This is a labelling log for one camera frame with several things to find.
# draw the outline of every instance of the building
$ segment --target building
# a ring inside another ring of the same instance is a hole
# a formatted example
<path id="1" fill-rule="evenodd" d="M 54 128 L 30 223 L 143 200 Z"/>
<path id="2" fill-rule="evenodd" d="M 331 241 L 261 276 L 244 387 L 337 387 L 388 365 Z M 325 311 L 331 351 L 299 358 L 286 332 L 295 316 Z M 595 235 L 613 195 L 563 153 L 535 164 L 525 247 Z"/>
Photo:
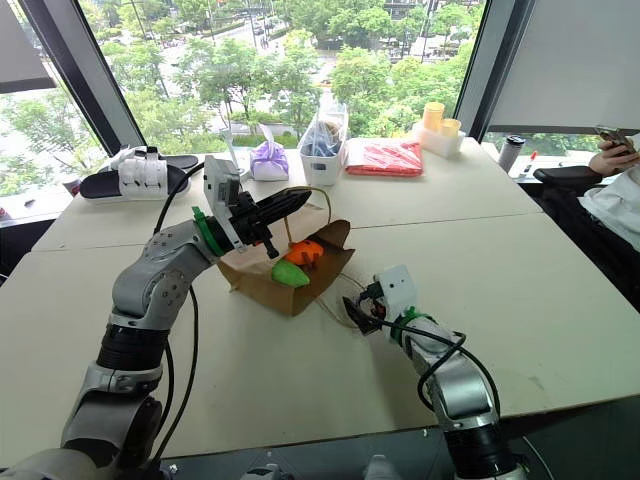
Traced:
<path id="1" fill-rule="evenodd" d="M 388 0 L 384 2 L 384 9 L 389 12 L 393 20 L 400 20 L 409 10 L 422 5 L 422 0 Z"/>

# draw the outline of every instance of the gray floor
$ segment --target gray floor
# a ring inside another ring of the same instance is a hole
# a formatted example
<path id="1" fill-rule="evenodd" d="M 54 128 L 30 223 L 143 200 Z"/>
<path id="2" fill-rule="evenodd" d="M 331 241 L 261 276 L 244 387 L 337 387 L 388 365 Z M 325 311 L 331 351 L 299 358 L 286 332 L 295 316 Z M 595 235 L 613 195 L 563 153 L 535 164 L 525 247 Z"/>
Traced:
<path id="1" fill-rule="evenodd" d="M 557 480 L 640 478 L 640 397 L 602 405 L 530 434 Z M 521 440 L 516 453 L 529 458 L 529 479 L 546 479 Z M 360 479 L 370 457 L 383 453 L 404 480 L 452 479 L 438 430 L 369 435 L 347 440 L 176 459 L 178 480 L 234 480 L 252 467 L 277 463 L 296 480 Z"/>

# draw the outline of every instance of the robotic arm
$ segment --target robotic arm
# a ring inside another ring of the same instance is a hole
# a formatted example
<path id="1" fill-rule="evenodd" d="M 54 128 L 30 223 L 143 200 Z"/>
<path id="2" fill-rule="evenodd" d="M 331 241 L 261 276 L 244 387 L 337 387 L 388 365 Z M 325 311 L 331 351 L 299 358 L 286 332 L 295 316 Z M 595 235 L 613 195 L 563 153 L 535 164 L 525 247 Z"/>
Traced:
<path id="1" fill-rule="evenodd" d="M 431 369 L 425 383 L 431 405 L 426 399 L 425 402 L 444 432 L 456 478 L 525 479 L 522 466 L 502 438 L 499 414 L 487 380 L 467 355 L 459 350 L 450 352 L 451 345 L 459 343 L 461 334 L 415 313 L 417 292 L 404 265 L 374 276 L 374 283 L 357 302 L 343 300 L 349 317 L 363 334 L 382 329 L 389 340 L 404 350 L 421 378 Z M 360 309 L 363 300 L 372 302 L 372 315 Z M 423 396 L 422 383 L 418 387 Z"/>
<path id="2" fill-rule="evenodd" d="M 194 207 L 194 220 L 156 233 L 116 279 L 102 346 L 87 369 L 61 448 L 40 452 L 0 477 L 106 480 L 149 474 L 145 462 L 162 414 L 151 393 L 162 377 L 167 338 L 192 282 L 233 249 L 263 243 L 276 257 L 268 226 L 311 195 L 310 190 L 284 190 L 255 203 L 249 193 L 239 192 L 231 162 L 207 156 L 204 168 L 214 216 Z M 162 478 L 158 471 L 151 474 Z"/>
<path id="3" fill-rule="evenodd" d="M 249 193 L 239 192 L 232 162 L 208 156 L 204 168 L 214 216 L 194 208 L 194 220 L 156 233 L 140 258 L 118 276 L 100 352 L 87 369 L 61 447 L 24 460 L 0 478 L 163 478 L 148 468 L 162 415 L 162 405 L 151 393 L 162 377 L 162 354 L 191 283 L 233 249 L 262 243 L 276 257 L 268 226 L 298 210 L 311 194 L 285 190 L 255 203 Z M 372 316 L 360 309 L 365 299 L 373 303 Z M 444 431 L 457 478 L 524 479 L 501 437 L 485 376 L 468 355 L 451 351 L 459 334 L 413 313 L 416 299 L 406 267 L 394 267 L 375 276 L 357 304 L 344 301 L 363 334 L 382 329 L 403 348 L 419 375 L 432 372 L 426 378 L 429 406 Z M 277 480 L 282 474 L 277 466 L 267 466 L 244 478 L 258 477 Z"/>

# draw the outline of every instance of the green toy vegetable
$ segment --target green toy vegetable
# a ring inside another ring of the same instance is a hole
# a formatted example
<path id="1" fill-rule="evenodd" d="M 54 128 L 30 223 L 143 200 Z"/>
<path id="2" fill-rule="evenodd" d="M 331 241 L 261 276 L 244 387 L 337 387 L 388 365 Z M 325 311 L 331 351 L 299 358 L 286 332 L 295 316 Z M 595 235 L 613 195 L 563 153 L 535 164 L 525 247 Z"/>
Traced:
<path id="1" fill-rule="evenodd" d="M 279 260 L 271 269 L 271 279 L 293 288 L 304 287 L 311 283 L 311 279 L 300 267 L 284 258 Z"/>

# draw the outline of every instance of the window frame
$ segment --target window frame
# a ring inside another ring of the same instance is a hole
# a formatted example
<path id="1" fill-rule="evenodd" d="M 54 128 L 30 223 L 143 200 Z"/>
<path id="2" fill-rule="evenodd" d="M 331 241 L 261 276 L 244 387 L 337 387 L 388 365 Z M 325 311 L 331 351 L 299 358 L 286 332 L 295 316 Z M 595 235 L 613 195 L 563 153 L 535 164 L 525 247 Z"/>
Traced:
<path id="1" fill-rule="evenodd" d="M 106 152 L 146 145 L 77 0 L 18 0 Z"/>
<path id="2" fill-rule="evenodd" d="M 536 0 L 487 0 L 455 109 L 469 137 L 482 142 Z"/>

